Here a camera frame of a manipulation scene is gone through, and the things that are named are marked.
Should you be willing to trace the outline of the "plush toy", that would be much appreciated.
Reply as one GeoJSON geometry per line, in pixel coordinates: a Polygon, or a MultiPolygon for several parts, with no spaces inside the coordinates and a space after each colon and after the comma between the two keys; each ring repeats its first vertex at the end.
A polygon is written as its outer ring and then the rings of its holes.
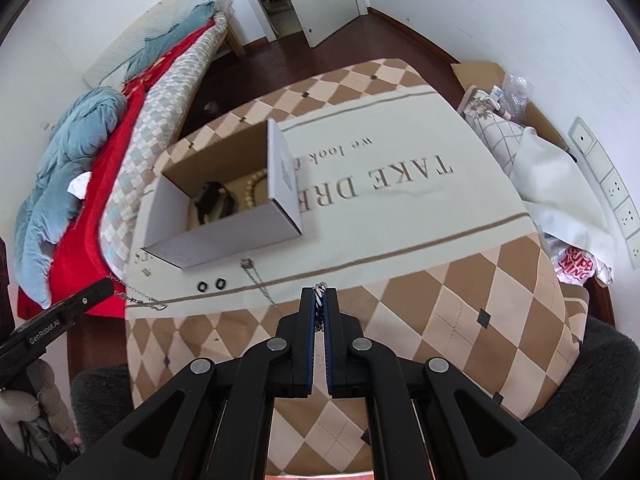
{"type": "Polygon", "coordinates": [[[26,386],[1,390],[1,429],[26,456],[49,467],[68,464],[77,455],[76,428],[55,385],[55,374],[43,360],[27,367],[26,386]]]}

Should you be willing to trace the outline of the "red blanket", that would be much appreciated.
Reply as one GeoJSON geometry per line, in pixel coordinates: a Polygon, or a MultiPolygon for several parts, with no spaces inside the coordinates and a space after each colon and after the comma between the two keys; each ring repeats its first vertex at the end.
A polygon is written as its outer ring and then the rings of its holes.
{"type": "MultiPolygon", "coordinates": [[[[81,201],[79,214],[55,246],[49,274],[52,292],[50,307],[101,278],[114,278],[118,283],[117,292],[125,290],[122,280],[108,272],[100,253],[99,227],[131,133],[129,136],[121,136],[114,132],[91,166],[92,177],[86,198],[81,201]]],[[[38,307],[18,288],[17,313],[21,318],[30,320],[44,310],[46,309],[38,307]]]]}

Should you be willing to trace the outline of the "beige checkered tablecloth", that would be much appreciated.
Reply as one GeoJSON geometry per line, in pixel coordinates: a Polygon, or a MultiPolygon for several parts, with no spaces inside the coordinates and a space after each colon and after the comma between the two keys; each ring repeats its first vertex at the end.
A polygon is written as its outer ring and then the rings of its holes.
{"type": "Polygon", "coordinates": [[[520,196],[446,100],[404,61],[364,62],[232,110],[154,171],[267,119],[294,158],[303,234],[179,269],[142,248],[150,184],[126,281],[164,306],[127,311],[134,403],[196,358],[272,337],[322,282],[398,356],[447,359],[518,419],[543,408],[579,356],[586,306],[565,296],[520,196]]]}

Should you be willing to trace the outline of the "white cardboard box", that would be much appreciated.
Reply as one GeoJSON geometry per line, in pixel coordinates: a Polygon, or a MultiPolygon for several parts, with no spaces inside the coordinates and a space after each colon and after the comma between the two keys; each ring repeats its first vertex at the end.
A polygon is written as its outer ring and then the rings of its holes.
{"type": "Polygon", "coordinates": [[[267,119],[162,172],[142,248],[189,269],[302,234],[294,159],[267,119]]]}

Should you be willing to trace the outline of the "white paper on bed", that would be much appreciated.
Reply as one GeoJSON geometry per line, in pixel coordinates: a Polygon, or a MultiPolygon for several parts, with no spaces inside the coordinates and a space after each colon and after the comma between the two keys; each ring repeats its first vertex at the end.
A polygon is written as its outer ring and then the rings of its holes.
{"type": "Polygon", "coordinates": [[[78,174],[77,177],[74,177],[73,180],[70,181],[70,184],[67,187],[67,192],[78,198],[78,200],[84,200],[87,195],[88,185],[91,177],[91,171],[86,171],[82,174],[78,174]]]}

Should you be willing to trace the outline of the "black smart watch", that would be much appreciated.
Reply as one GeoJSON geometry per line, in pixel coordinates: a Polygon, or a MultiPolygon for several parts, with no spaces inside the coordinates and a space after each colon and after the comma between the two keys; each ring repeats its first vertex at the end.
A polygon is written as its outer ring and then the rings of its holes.
{"type": "Polygon", "coordinates": [[[226,218],[235,211],[235,197],[222,183],[208,181],[194,198],[194,207],[200,226],[204,226],[208,216],[218,205],[220,205],[219,219],[226,218]]]}

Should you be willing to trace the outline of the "blue quilt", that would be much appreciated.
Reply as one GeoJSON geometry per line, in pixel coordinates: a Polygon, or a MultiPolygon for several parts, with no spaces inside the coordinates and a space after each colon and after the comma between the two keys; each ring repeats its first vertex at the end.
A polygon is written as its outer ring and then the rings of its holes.
{"type": "Polygon", "coordinates": [[[40,158],[32,192],[18,210],[14,231],[14,271],[18,287],[38,307],[52,304],[49,274],[55,246],[80,211],[81,199],[67,191],[88,174],[99,152],[116,132],[129,136],[149,88],[171,64],[215,23],[215,3],[194,6],[166,34],[148,41],[134,55],[125,90],[96,87],[78,98],[55,125],[40,158]]]}

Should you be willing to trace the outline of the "red white plastic bag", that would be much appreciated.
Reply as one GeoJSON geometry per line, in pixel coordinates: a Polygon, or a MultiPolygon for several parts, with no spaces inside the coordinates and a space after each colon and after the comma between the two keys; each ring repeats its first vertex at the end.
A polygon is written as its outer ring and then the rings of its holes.
{"type": "Polygon", "coordinates": [[[568,246],[551,259],[561,283],[582,286],[596,274],[596,260],[589,252],[568,246]]]}

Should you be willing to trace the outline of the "dark fuzzy rug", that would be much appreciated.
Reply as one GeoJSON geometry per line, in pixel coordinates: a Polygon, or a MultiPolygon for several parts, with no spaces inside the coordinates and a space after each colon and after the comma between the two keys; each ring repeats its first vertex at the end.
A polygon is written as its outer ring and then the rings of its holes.
{"type": "Polygon", "coordinates": [[[544,407],[523,425],[583,479],[614,462],[639,392],[639,348],[590,316],[579,356],[544,407]]]}

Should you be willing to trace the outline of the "white cloth pile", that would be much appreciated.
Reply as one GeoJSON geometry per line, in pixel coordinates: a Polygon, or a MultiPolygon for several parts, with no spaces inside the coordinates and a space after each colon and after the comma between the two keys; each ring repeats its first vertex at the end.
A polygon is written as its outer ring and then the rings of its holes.
{"type": "Polygon", "coordinates": [[[614,240],[596,194],[570,154],[533,127],[512,122],[493,94],[475,86],[465,91],[458,113],[518,191],[549,259],[568,246],[582,249],[596,260],[593,278],[611,285],[614,240]]]}

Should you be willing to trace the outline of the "checkered bed sheet mattress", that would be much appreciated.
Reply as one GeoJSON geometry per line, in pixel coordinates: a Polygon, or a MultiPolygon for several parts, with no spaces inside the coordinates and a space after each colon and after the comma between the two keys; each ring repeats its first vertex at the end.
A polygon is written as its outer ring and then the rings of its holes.
{"type": "Polygon", "coordinates": [[[216,13],[214,24],[145,93],[99,227],[100,253],[108,272],[120,280],[126,275],[144,189],[155,179],[154,165],[177,139],[195,93],[227,32],[228,18],[216,13]]]}

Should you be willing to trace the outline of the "white headboard pillow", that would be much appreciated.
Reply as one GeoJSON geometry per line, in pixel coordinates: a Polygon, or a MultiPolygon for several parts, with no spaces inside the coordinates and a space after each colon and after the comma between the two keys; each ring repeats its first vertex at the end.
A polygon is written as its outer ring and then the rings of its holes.
{"type": "Polygon", "coordinates": [[[94,88],[132,61],[146,44],[163,36],[186,21],[199,4],[213,3],[215,12],[227,18],[232,14],[233,0],[160,0],[129,25],[85,71],[84,81],[94,88]]]}

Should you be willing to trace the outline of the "brown cardboard box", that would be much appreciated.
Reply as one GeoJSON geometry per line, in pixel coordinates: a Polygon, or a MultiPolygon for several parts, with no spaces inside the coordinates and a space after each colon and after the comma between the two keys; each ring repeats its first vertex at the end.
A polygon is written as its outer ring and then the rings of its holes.
{"type": "MultiPolygon", "coordinates": [[[[472,86],[482,89],[488,94],[500,96],[499,103],[506,104],[506,97],[509,95],[508,76],[506,71],[497,63],[471,61],[452,63],[451,68],[462,85],[464,91],[472,86]]],[[[528,89],[518,89],[521,96],[527,96],[526,110],[522,113],[520,124],[531,126],[536,129],[538,136],[556,145],[564,152],[568,152],[570,147],[561,136],[552,122],[541,113],[541,110],[530,100],[533,96],[533,87],[528,89]]]]}

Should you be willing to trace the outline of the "white power strip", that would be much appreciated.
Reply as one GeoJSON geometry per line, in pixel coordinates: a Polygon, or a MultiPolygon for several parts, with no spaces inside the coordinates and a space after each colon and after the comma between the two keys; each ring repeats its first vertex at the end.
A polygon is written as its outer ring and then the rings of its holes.
{"type": "Polygon", "coordinates": [[[626,185],[596,135],[580,117],[570,127],[574,142],[604,193],[626,243],[634,270],[639,269],[639,211],[626,185]]]}

